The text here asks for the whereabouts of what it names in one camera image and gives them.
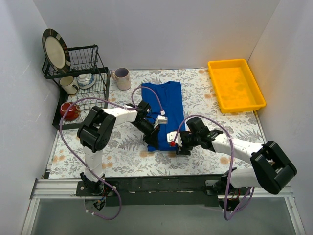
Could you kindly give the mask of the blue printed t shirt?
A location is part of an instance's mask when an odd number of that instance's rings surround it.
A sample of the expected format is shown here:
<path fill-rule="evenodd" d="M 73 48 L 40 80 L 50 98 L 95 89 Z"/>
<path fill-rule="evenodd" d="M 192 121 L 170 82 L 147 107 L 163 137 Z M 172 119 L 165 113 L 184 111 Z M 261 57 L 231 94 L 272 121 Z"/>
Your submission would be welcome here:
<path fill-rule="evenodd" d="M 142 100 L 152 108 L 151 116 L 156 119 L 163 108 L 168 123 L 160 126 L 158 134 L 159 148 L 148 145 L 148 151 L 175 151 L 176 147 L 167 142 L 167 134 L 176 131 L 184 120 L 181 83 L 169 81 L 164 84 L 143 83 Z"/>

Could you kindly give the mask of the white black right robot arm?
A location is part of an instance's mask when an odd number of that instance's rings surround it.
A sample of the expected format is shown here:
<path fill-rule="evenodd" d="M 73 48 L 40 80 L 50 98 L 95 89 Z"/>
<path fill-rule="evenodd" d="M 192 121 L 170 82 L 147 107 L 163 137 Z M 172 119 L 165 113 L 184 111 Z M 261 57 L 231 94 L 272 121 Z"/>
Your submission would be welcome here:
<path fill-rule="evenodd" d="M 265 144 L 232 139 L 225 131 L 209 130 L 203 121 L 192 116 L 186 122 L 187 131 L 167 134 L 167 142 L 177 146 L 176 154 L 190 155 L 196 146 L 215 153 L 229 155 L 251 166 L 245 169 L 231 168 L 214 187 L 231 195 L 239 188 L 263 188 L 277 195 L 297 175 L 297 169 L 282 148 L 274 141 Z"/>

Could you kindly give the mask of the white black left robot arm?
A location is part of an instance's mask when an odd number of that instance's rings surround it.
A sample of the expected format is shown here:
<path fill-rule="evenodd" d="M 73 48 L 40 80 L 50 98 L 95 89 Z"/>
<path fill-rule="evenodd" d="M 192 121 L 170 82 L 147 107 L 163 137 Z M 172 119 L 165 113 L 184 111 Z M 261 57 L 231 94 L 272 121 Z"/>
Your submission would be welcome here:
<path fill-rule="evenodd" d="M 109 142 L 113 128 L 123 123 L 131 123 L 143 133 L 146 144 L 155 148 L 159 147 L 159 124 L 151 124 L 145 119 L 151 107 L 141 101 L 136 107 L 127 104 L 125 108 L 101 109 L 94 106 L 86 116 L 77 136 L 83 146 L 85 172 L 81 173 L 84 187 L 94 196 L 100 195 L 104 184 L 99 179 L 104 176 L 102 169 L 103 149 Z"/>

